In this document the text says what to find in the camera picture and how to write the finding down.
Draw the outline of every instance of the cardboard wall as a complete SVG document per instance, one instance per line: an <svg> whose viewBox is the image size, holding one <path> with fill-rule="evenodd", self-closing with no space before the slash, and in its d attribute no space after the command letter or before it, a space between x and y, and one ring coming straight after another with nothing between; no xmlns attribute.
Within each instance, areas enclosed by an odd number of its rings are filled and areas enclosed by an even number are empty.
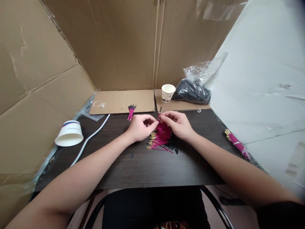
<svg viewBox="0 0 305 229"><path fill-rule="evenodd" d="M42 1L102 91L177 85L183 68L213 59L247 2Z"/></svg>
<svg viewBox="0 0 305 229"><path fill-rule="evenodd" d="M0 228L94 87L38 0L0 2Z"/></svg>

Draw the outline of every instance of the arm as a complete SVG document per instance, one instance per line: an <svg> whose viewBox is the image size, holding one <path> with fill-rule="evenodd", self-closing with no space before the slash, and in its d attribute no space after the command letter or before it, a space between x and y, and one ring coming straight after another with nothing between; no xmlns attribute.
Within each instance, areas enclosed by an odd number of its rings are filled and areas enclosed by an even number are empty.
<svg viewBox="0 0 305 229"><path fill-rule="evenodd" d="M86 201L115 159L129 145L147 138L157 125L151 115L135 115L124 134L60 174L6 228L66 228L71 214Z"/></svg>
<svg viewBox="0 0 305 229"><path fill-rule="evenodd" d="M254 209L283 201L302 204L299 198L259 168L195 133L185 114L167 111L160 117L177 137L191 144L225 183Z"/></svg>

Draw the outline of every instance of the overturned paper cup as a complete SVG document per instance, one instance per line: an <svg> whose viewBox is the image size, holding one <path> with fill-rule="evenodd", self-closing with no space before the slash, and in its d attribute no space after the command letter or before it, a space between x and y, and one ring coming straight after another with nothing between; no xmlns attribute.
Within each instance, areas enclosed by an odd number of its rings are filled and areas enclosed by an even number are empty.
<svg viewBox="0 0 305 229"><path fill-rule="evenodd" d="M164 84L162 86L162 101L169 102L172 99L175 90L176 88L174 85Z"/></svg>
<svg viewBox="0 0 305 229"><path fill-rule="evenodd" d="M78 121L67 121L63 124L55 144L58 146L72 146L80 143L84 139L80 123Z"/></svg>

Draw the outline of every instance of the black sleeve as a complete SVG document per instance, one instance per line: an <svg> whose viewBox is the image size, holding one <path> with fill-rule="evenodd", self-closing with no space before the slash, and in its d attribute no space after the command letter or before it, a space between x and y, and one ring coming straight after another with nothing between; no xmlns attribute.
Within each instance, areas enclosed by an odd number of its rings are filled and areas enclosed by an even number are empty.
<svg viewBox="0 0 305 229"><path fill-rule="evenodd" d="M273 203L257 210L260 229L303 228L305 206L295 202Z"/></svg>

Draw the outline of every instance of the tabletop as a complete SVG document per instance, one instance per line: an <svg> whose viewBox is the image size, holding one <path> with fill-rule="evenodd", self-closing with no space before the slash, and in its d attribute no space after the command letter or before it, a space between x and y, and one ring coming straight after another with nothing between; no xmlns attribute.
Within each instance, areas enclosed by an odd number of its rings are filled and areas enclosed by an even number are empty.
<svg viewBox="0 0 305 229"><path fill-rule="evenodd" d="M191 126L199 135L243 158L238 149L226 138L224 134L226 126L213 110L202 110L201 113L197 110L182 111L182 113L186 114ZM157 112L148 114L156 119L158 117ZM88 141L80 160L124 133L130 124L127 117L128 114L111 115L100 132ZM75 146L58 148L39 178L35 191L41 191L55 177L69 168L85 139L102 125L105 118L106 116L95 122L84 116L79 117L84 140ZM207 161L186 142L176 141L178 154L162 150L147 150L147 142L148 138L126 148L106 172L96 189L224 184Z"/></svg>

